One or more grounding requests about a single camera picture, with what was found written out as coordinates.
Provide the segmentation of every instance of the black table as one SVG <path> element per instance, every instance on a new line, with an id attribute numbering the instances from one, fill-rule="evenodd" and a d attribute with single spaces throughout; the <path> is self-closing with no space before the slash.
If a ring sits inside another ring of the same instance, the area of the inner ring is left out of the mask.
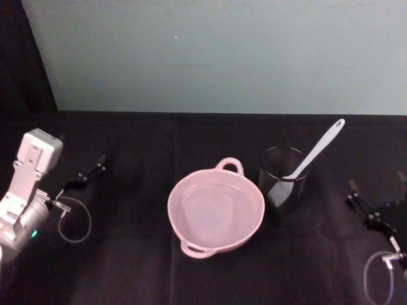
<path id="1" fill-rule="evenodd" d="M 62 241 L 60 212 L 52 210 L 38 237 L 3 265 L 1 304 L 368 304 L 364 264 L 376 251 L 392 250 L 384 236 L 363 228 L 345 198 L 349 179 L 374 206 L 402 198 L 397 171 L 407 173 L 405 117 L 344 116 L 343 131 L 312 164 L 300 207 L 280 219 L 265 215 L 243 247 L 205 260 L 184 255 L 169 224 L 167 198 L 176 182 L 233 156 L 257 183 L 266 148 L 308 152 L 339 116 L 61 112 L 0 118 L 2 195 L 22 135 L 32 128 L 66 136 L 59 165 L 41 184 L 45 191 L 90 168 L 101 153 L 113 156 L 103 178 L 71 193 L 92 214 L 89 239 Z M 373 297 L 384 300 L 383 266 L 373 265 L 369 280 Z M 392 304 L 404 304 L 399 266 L 395 283 Z"/>

